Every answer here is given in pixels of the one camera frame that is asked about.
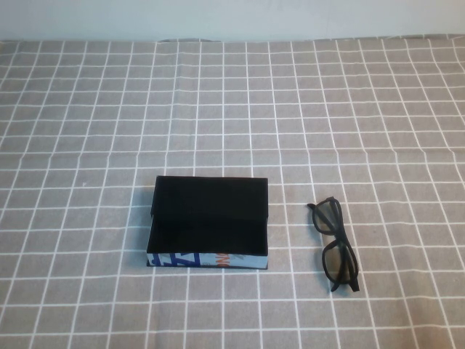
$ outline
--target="box lid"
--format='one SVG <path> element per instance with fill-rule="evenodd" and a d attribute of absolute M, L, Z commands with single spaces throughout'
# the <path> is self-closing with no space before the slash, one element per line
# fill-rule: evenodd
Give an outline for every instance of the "box lid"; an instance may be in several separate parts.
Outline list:
<path fill-rule="evenodd" d="M 266 178 L 159 176 L 147 253 L 266 256 Z"/>

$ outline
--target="box side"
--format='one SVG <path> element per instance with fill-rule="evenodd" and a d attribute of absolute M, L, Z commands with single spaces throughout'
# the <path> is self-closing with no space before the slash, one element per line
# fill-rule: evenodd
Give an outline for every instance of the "box side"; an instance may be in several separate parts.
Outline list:
<path fill-rule="evenodd" d="M 266 269 L 268 256 L 227 253 L 147 253 L 153 267 L 213 267 Z"/>
<path fill-rule="evenodd" d="M 153 218 L 149 254 L 228 253 L 268 255 L 267 220 L 254 224 L 167 225 Z"/>

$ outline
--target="white wall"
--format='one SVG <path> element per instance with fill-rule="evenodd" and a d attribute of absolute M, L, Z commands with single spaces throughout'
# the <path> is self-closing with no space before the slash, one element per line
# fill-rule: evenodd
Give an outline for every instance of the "white wall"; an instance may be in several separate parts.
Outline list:
<path fill-rule="evenodd" d="M 321 39 L 465 33 L 463 0 L 0 0 L 0 39 Z"/>

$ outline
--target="black box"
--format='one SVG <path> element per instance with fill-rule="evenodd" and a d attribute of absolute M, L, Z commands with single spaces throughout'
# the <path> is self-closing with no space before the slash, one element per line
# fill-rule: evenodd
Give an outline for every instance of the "black box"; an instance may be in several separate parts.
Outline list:
<path fill-rule="evenodd" d="M 147 265 L 268 265 L 267 178 L 158 176 Z"/>

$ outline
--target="black-framed glasses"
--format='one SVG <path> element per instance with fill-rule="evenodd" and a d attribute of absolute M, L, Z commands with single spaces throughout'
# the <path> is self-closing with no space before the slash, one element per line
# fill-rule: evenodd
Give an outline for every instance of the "black-framed glasses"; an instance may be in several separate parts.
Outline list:
<path fill-rule="evenodd" d="M 352 291 L 360 291 L 358 286 L 358 263 L 344 229 L 341 204 L 334 197 L 319 204 L 307 204 L 312 209 L 313 224 L 325 235 L 334 236 L 323 250 L 323 269 L 326 277 L 334 284 L 334 292 L 342 284 L 349 284 Z"/>

